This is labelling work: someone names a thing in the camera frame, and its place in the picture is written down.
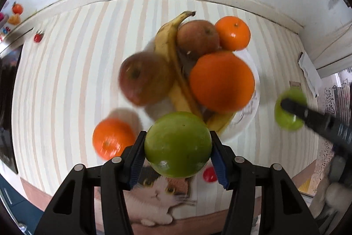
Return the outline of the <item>large orange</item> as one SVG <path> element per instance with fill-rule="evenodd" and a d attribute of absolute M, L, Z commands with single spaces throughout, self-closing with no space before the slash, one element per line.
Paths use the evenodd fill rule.
<path fill-rule="evenodd" d="M 216 113 L 243 109 L 255 91 L 249 66 L 229 51 L 206 54 L 189 74 L 189 85 L 199 104 Z"/>

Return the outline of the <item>white floral plate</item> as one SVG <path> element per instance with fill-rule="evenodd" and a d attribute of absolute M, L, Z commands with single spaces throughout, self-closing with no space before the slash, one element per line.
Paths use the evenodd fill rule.
<path fill-rule="evenodd" d="M 211 72 L 211 82 L 205 85 L 206 91 L 219 84 L 219 88 L 209 96 L 196 89 L 196 96 L 205 105 L 198 107 L 198 111 L 204 112 L 206 109 L 212 111 L 210 117 L 202 115 L 209 130 L 214 130 L 219 135 L 221 141 L 229 142 L 234 140 L 243 132 L 254 119 L 260 103 L 260 79 L 254 60 L 247 49 L 234 51 L 237 60 L 230 60 L 228 52 L 225 52 L 224 64 L 221 64 L 221 54 L 219 52 L 204 56 L 200 64 L 193 64 L 187 60 L 186 64 L 195 66 L 195 77 L 191 77 L 191 86 L 205 79 L 205 75 L 200 72 L 203 67 L 206 72 L 220 65 L 220 79 L 216 80 L 215 73 Z"/>

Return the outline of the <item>cat print mat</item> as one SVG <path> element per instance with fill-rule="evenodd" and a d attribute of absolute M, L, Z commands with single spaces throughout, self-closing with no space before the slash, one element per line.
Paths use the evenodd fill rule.
<path fill-rule="evenodd" d="M 124 191 L 133 233 L 220 233 L 232 192 L 218 181 L 206 183 L 202 177 L 205 168 L 190 178 L 167 178 L 144 163 L 137 184 Z"/>

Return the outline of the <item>short yellow banana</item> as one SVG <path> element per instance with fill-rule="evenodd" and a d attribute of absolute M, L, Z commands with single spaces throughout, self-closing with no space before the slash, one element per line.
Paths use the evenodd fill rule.
<path fill-rule="evenodd" d="M 236 113 L 213 113 L 206 121 L 208 130 L 215 131 L 217 134 L 221 134 L 228 127 L 230 122 L 235 117 Z"/>

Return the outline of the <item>white folded paper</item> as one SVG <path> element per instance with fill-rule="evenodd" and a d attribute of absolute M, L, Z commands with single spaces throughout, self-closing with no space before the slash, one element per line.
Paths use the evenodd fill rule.
<path fill-rule="evenodd" d="M 312 95 L 314 98 L 317 98 L 319 96 L 319 89 L 322 86 L 322 80 L 306 52 L 300 54 L 298 65 L 304 74 Z"/>

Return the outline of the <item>long spotted banana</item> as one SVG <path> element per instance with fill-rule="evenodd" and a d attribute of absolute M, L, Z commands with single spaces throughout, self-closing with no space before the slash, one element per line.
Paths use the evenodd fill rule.
<path fill-rule="evenodd" d="M 182 74 L 181 63 L 177 54 L 178 28 L 185 19 L 195 16 L 195 14 L 195 11 L 184 11 L 162 25 L 154 38 L 154 51 L 163 56 L 175 72 L 175 82 L 168 94 L 175 110 L 193 113 L 203 120 L 202 112 Z"/>

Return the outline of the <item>small red tomato magnet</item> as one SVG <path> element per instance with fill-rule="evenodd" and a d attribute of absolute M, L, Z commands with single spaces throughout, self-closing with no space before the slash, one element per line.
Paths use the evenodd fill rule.
<path fill-rule="evenodd" d="M 37 31 L 33 37 L 34 43 L 40 43 L 40 41 L 43 39 L 43 37 L 44 37 L 44 32 Z"/>

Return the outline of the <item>brown label patch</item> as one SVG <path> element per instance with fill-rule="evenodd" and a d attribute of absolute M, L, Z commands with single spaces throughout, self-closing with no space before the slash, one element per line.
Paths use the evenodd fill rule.
<path fill-rule="evenodd" d="M 289 81 L 289 85 L 291 88 L 302 89 L 300 82 Z"/>

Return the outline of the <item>small mandarin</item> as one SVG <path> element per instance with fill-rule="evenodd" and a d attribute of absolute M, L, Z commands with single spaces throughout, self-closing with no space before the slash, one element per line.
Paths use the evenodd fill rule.
<path fill-rule="evenodd" d="M 225 16 L 219 19 L 215 24 L 215 29 L 223 50 L 244 50 L 251 40 L 251 31 L 248 25 L 235 16 Z"/>
<path fill-rule="evenodd" d="M 92 145 L 103 160 L 110 160 L 115 156 L 121 156 L 127 147 L 135 143 L 136 138 L 135 132 L 127 123 L 109 117 L 95 127 Z"/>

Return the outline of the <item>red brown apple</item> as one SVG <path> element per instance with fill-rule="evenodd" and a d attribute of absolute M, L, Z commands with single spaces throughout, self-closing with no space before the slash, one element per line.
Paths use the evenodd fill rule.
<path fill-rule="evenodd" d="M 164 56 L 142 51 L 123 61 L 118 80 L 119 87 L 129 102 L 146 106 L 167 97 L 175 81 L 175 72 Z"/>

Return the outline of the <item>dark brown apple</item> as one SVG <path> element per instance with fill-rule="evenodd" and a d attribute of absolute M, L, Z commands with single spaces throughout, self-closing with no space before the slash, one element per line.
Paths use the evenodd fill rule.
<path fill-rule="evenodd" d="M 188 58 L 199 57 L 220 49 L 220 38 L 215 26 L 206 20 L 189 21 L 177 31 L 177 47 Z"/>

